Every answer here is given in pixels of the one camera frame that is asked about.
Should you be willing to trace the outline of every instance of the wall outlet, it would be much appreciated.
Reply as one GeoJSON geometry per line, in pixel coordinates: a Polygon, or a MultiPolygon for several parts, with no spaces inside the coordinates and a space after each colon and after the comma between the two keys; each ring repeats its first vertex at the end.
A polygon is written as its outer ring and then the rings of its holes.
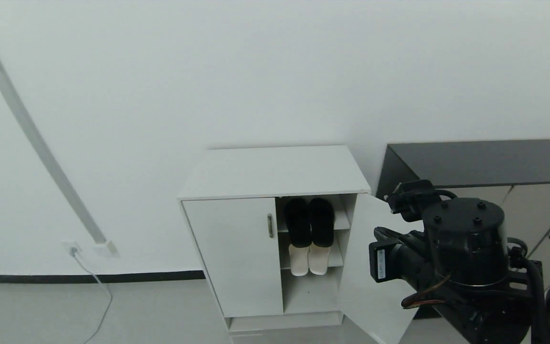
{"type": "Polygon", "coordinates": [[[112,240],[107,240],[102,244],[95,244],[95,253],[101,257],[119,257],[118,250],[112,240]]]}
{"type": "Polygon", "coordinates": [[[80,245],[78,242],[71,241],[71,240],[63,240],[61,241],[61,244],[63,245],[63,248],[65,248],[65,253],[69,254],[69,250],[72,249],[72,247],[76,248],[78,252],[82,252],[82,248],[80,248],[80,245]]]}

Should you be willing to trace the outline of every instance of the black countertop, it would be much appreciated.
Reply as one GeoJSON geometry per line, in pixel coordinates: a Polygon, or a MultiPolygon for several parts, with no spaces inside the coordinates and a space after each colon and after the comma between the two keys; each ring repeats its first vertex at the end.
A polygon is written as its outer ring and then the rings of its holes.
{"type": "Polygon", "coordinates": [[[389,144],[437,187],[550,183],[550,140],[389,144]]]}

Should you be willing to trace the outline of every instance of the gray floor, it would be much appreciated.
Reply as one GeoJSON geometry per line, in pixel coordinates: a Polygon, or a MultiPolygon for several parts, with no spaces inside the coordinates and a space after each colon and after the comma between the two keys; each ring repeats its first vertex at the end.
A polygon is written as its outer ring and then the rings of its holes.
{"type": "MultiPolygon", "coordinates": [[[[342,326],[230,337],[204,279],[109,285],[114,302],[90,344],[375,344],[342,326]]],[[[97,285],[0,284],[0,344],[82,344],[107,305],[97,285]]],[[[415,320],[401,344],[465,344],[444,320],[415,320]]]]}

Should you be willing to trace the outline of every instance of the slipper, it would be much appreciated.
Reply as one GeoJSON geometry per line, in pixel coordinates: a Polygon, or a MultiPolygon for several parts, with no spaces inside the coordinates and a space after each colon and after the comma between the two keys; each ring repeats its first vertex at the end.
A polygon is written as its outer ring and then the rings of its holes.
{"type": "Polygon", "coordinates": [[[290,244],[288,247],[290,253],[290,272],[294,276],[305,276],[309,272],[308,265],[308,247],[295,247],[290,244]]]}
{"type": "Polygon", "coordinates": [[[319,247],[315,244],[309,246],[308,264],[314,275],[325,275],[328,272],[329,247],[319,247]]]}
{"type": "Polygon", "coordinates": [[[290,236],[290,271],[294,276],[308,273],[308,251],[311,244],[311,224],[307,203],[303,198],[295,198],[284,207],[286,226],[290,236]]]}
{"type": "Polygon", "coordinates": [[[315,275],[325,275],[328,271],[330,246],[334,244],[334,208],[323,198],[314,198],[309,203],[311,240],[308,265],[315,275]]]}

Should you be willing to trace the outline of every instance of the open cabinet door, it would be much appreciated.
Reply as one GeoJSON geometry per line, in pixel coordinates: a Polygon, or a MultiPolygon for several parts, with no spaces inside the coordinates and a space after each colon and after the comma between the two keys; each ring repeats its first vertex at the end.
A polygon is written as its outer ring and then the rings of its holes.
{"type": "Polygon", "coordinates": [[[398,344],[417,309],[402,309],[402,299],[415,290],[395,279],[376,283],[370,276],[369,244],[373,229],[387,227],[400,233],[423,231],[421,221],[408,223],[392,215],[388,203],[367,193],[358,194],[343,266],[339,306],[343,313],[380,344],[398,344]]]}

